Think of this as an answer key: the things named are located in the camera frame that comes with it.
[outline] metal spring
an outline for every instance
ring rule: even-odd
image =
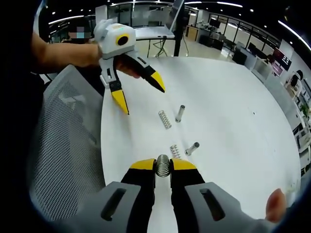
[[[163,125],[165,126],[166,129],[169,129],[170,127],[172,127],[168,117],[166,116],[165,112],[162,110],[159,112],[159,116],[163,122]]]
[[[177,145],[172,145],[170,149],[174,159],[181,159]]]
[[[156,160],[155,173],[159,177],[167,177],[170,172],[170,160],[167,155],[162,154]]]

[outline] mesh chair back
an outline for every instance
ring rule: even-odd
[[[47,221],[69,218],[104,187],[100,130],[103,97],[74,66],[44,92],[28,164],[30,197]]]

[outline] person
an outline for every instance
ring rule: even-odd
[[[295,96],[299,96],[302,90],[303,73],[301,70],[294,72],[294,75],[285,82],[285,89],[288,91],[290,96],[294,99]]]
[[[2,154],[3,200],[5,224],[12,231],[23,230],[53,232],[33,207],[29,197],[26,166],[31,137],[41,110],[44,83],[38,73],[61,71],[69,64],[77,67],[96,67],[101,53],[92,44],[47,44],[33,32],[34,17],[40,0],[24,2],[16,6],[10,1],[8,8],[14,10],[14,17],[2,26],[10,36],[3,40],[2,66],[2,133],[4,153]],[[139,76],[122,60],[117,69],[135,78]],[[11,224],[12,220],[20,224]]]
[[[64,41],[64,43],[87,44],[91,38],[91,28],[88,20],[85,18],[71,20],[66,30],[68,31],[69,39]]]
[[[269,54],[268,56],[267,56],[267,58],[266,59],[264,59],[264,62],[265,63],[267,63],[267,64],[273,64],[273,62],[275,61],[275,59],[274,59],[274,57],[273,57],[273,55],[272,54]]]
[[[63,43],[70,44],[88,44],[91,38],[91,28],[88,20],[85,18],[74,19],[70,21],[66,30],[68,31],[68,40]],[[100,94],[104,95],[105,87],[100,80],[102,69],[97,67],[81,68],[76,67],[85,80]]]

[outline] table surface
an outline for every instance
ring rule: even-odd
[[[149,39],[174,39],[175,35],[166,27],[144,27],[136,28],[136,40],[149,40]]]
[[[265,86],[244,66],[204,58],[149,59],[166,86],[163,94],[143,79],[118,73],[130,115],[108,92],[101,126],[106,184],[120,181],[138,160],[181,157],[194,163],[205,182],[214,182],[241,203],[253,218],[264,218],[266,202],[277,188],[300,188],[299,154],[291,127]],[[181,123],[174,121],[186,106]],[[166,130],[158,116],[172,124]],[[191,156],[184,150],[200,143]],[[170,199],[170,178],[156,178],[155,205],[148,232],[177,232]]]

